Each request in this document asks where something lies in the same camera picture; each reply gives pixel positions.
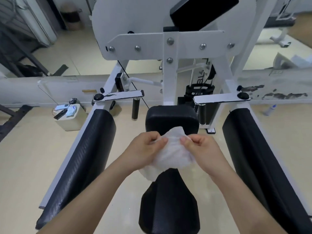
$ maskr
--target bolt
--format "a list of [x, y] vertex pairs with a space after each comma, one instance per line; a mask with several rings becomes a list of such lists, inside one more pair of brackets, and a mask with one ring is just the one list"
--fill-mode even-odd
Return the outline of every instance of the bolt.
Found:
[[140, 52], [141, 51], [141, 47], [140, 46], [135, 46], [135, 51], [136, 52]]
[[205, 43], [202, 43], [200, 46], [199, 46], [199, 49], [200, 50], [204, 50], [206, 48], [207, 44]]
[[114, 52], [114, 51], [115, 51], [115, 48], [114, 48], [113, 46], [110, 46], [110, 47], [108, 48], [108, 50], [109, 50], [110, 52]]
[[173, 45], [173, 44], [174, 44], [174, 39], [173, 39], [173, 38], [168, 38], [168, 39], [167, 39], [167, 44], [168, 44], [169, 46]]
[[232, 49], [235, 46], [235, 43], [229, 43], [228, 44], [228, 49]]
[[171, 63], [173, 63], [173, 62], [174, 62], [174, 60], [172, 59], [172, 57], [170, 57], [170, 58], [167, 59], [167, 63], [168, 63], [168, 64], [171, 64]]

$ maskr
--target cable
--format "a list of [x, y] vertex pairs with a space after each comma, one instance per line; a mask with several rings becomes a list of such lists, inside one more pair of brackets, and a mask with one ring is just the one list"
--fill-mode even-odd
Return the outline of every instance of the cable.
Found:
[[[117, 60], [117, 61], [118, 61], [119, 65], [121, 66], [121, 68], [123, 69], [123, 71], [125, 72], [125, 74], [128, 76], [126, 70], [125, 70], [125, 69], [123, 68], [123, 66], [120, 64], [120, 61], [119, 61], [119, 60]], [[134, 86], [135, 90], [138, 90], [138, 89], [136, 88], [136, 86], [134, 85], [134, 83], [133, 83], [133, 82], [131, 82], [131, 83], [132, 83], [132, 85]]]
[[37, 86], [38, 86], [38, 88], [39, 88], [42, 92], [44, 92], [46, 95], [49, 96], [49, 98], [51, 98], [49, 94], [47, 94], [45, 91], [42, 90], [42, 88], [39, 87], [39, 85], [37, 85]]

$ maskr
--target hand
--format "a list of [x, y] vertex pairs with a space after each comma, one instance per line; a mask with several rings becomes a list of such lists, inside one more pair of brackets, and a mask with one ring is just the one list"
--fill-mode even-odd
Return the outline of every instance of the hand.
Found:
[[162, 138], [153, 143], [160, 138], [157, 131], [151, 131], [141, 133], [133, 139], [120, 156], [121, 161], [131, 173], [151, 164], [158, 152], [168, 142], [168, 138]]
[[192, 134], [181, 138], [181, 144], [193, 154], [198, 165], [211, 177], [232, 169], [215, 139], [208, 135]]

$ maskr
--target water bottle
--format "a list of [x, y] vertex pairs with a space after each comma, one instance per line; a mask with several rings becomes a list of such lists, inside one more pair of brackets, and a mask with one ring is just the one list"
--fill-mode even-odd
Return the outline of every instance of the water bottle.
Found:
[[275, 108], [276, 108], [276, 104], [274, 104], [273, 106], [271, 106], [268, 110], [266, 110], [263, 114], [266, 116], [270, 116], [272, 112], [274, 112]]

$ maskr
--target fingernail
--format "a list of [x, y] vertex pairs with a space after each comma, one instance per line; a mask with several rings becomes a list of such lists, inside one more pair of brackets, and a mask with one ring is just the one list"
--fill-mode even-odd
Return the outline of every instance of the fingernail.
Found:
[[186, 137], [181, 137], [181, 142], [184, 143], [186, 141]]

